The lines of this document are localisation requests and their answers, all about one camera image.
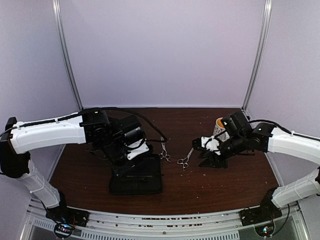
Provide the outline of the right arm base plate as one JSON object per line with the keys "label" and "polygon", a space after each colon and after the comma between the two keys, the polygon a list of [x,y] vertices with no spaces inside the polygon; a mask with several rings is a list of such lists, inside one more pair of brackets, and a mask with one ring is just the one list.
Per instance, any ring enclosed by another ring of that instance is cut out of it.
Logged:
{"label": "right arm base plate", "polygon": [[278,208],[254,207],[245,208],[239,212],[241,224],[243,226],[255,225],[263,222],[270,222],[282,216],[282,211]]}

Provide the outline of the aluminium front rail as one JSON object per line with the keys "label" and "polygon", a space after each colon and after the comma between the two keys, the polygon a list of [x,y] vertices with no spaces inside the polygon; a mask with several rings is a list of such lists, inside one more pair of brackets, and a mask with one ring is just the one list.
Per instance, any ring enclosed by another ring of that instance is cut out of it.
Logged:
{"label": "aluminium front rail", "polygon": [[300,206],[293,203],[272,221],[243,225],[240,211],[182,215],[137,215],[89,210],[87,225],[76,226],[70,240],[263,240],[258,233],[275,225],[271,240],[309,240]]}

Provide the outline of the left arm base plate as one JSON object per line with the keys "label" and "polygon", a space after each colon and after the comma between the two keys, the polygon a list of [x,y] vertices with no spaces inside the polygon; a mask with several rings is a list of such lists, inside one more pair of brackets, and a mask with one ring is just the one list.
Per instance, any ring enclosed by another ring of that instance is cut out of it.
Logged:
{"label": "left arm base plate", "polygon": [[58,206],[54,208],[45,208],[46,217],[55,223],[68,224],[77,227],[86,227],[90,213],[85,210],[79,210],[66,206]]}

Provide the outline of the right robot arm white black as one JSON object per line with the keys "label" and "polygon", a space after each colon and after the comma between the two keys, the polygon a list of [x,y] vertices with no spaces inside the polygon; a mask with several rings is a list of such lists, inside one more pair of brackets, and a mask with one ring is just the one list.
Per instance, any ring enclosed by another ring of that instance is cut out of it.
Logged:
{"label": "right robot arm white black", "polygon": [[[260,151],[293,156],[315,164],[320,163],[319,138],[298,134],[270,120],[248,120],[243,111],[236,111],[221,119],[225,141],[220,133],[202,136],[192,141],[192,147],[201,152],[200,167],[226,168],[226,160],[244,151]],[[256,210],[259,220],[268,220],[275,212],[292,202],[320,193],[320,170],[285,186],[270,189]]]}

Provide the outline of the silver scissors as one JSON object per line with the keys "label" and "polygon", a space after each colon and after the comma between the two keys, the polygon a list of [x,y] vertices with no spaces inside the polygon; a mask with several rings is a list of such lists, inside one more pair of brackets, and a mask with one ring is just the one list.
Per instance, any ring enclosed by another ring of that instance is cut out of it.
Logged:
{"label": "silver scissors", "polygon": [[166,160],[168,163],[170,163],[171,162],[171,156],[167,152],[166,142],[165,142],[165,139],[162,136],[160,137],[160,144],[161,144],[161,153],[159,153],[159,158],[161,160]]}
{"label": "silver scissors", "polygon": [[185,171],[189,167],[189,160],[194,152],[194,148],[192,147],[186,157],[180,158],[177,160],[177,164],[181,166],[182,170]]}

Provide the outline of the right aluminium frame post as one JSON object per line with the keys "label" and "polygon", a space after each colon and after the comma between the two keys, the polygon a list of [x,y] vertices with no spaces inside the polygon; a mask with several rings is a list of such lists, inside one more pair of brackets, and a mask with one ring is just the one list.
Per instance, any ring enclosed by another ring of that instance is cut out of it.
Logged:
{"label": "right aluminium frame post", "polygon": [[261,62],[263,59],[263,53],[266,46],[270,23],[271,23],[272,5],[273,5],[272,0],[264,1],[263,15],[262,15],[261,28],[260,28],[256,54],[255,54],[253,67],[252,67],[252,71],[249,79],[249,84],[248,84],[245,98],[242,104],[242,110],[245,112],[248,110],[249,103],[254,91],[255,83],[258,77],[259,69],[261,66]]}

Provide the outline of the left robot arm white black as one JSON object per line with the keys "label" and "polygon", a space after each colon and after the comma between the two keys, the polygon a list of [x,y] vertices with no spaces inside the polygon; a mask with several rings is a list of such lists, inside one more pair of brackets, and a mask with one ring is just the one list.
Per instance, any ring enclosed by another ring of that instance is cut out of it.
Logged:
{"label": "left robot arm white black", "polygon": [[135,158],[152,151],[135,115],[109,118],[104,110],[87,109],[70,115],[23,122],[9,118],[0,135],[0,170],[21,181],[61,222],[72,218],[62,192],[37,170],[31,150],[67,144],[90,144],[103,152],[114,172],[123,174]]}

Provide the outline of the white patterned mug yellow inside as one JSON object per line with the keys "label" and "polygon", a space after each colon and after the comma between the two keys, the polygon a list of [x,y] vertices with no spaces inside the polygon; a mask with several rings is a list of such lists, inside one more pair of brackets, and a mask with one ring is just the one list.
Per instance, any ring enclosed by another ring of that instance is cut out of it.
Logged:
{"label": "white patterned mug yellow inside", "polygon": [[223,123],[222,123],[222,117],[219,117],[215,121],[215,127],[213,130],[213,135],[219,135],[218,139],[220,139],[222,142],[226,141],[229,138],[229,134],[227,133]]}

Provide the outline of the left aluminium frame post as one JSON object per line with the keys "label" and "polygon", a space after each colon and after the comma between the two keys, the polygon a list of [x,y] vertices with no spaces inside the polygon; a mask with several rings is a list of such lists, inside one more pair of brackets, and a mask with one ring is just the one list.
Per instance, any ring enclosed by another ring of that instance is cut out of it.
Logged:
{"label": "left aluminium frame post", "polygon": [[75,99],[77,108],[80,111],[80,110],[83,110],[84,107],[83,107],[80,93],[79,93],[79,90],[78,90],[78,87],[76,84],[76,80],[75,80],[75,76],[74,76],[74,72],[73,72],[73,68],[72,68],[72,63],[71,63],[71,59],[70,59],[70,55],[69,55],[69,51],[68,51],[60,1],[53,0],[52,7],[53,7],[53,14],[54,14],[56,26],[57,26],[60,47],[61,47],[61,51],[62,51],[63,63],[64,63],[66,74],[67,74],[67,79],[70,84],[71,92],[72,92],[73,97]]}

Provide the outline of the aluminium frame post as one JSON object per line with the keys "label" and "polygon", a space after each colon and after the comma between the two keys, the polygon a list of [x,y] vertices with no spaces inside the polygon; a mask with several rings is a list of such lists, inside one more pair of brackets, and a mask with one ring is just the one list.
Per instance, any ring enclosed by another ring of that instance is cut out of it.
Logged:
{"label": "aluminium frame post", "polygon": [[258,77],[259,69],[261,66],[261,62],[263,59],[263,53],[266,46],[270,23],[271,23],[272,5],[273,5],[272,0],[264,1],[263,15],[262,15],[261,28],[260,28],[256,54],[255,54],[253,67],[252,67],[252,71],[249,79],[249,84],[248,84],[245,98],[242,104],[242,110],[245,112],[248,110],[249,103],[254,91],[255,83]]}
{"label": "aluminium frame post", "polygon": [[70,84],[71,92],[72,92],[73,97],[75,99],[77,108],[80,111],[80,110],[83,110],[84,107],[83,107],[80,93],[79,93],[79,90],[78,90],[78,87],[76,84],[76,80],[75,80],[75,76],[74,76],[74,72],[73,72],[73,68],[72,68],[72,63],[71,63],[71,59],[70,59],[70,55],[69,55],[69,51],[68,51],[60,1],[53,0],[52,7],[53,7],[53,14],[54,14],[56,26],[57,26],[60,47],[61,47],[61,51],[62,51],[63,63],[64,63],[66,74],[67,74],[67,79]]}

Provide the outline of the black zip tool case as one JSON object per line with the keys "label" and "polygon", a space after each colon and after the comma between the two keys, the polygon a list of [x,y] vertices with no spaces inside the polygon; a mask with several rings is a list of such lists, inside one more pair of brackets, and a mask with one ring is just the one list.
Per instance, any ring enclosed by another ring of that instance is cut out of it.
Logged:
{"label": "black zip tool case", "polygon": [[111,167],[109,193],[115,196],[152,195],[163,191],[161,160],[157,154],[138,156]]}

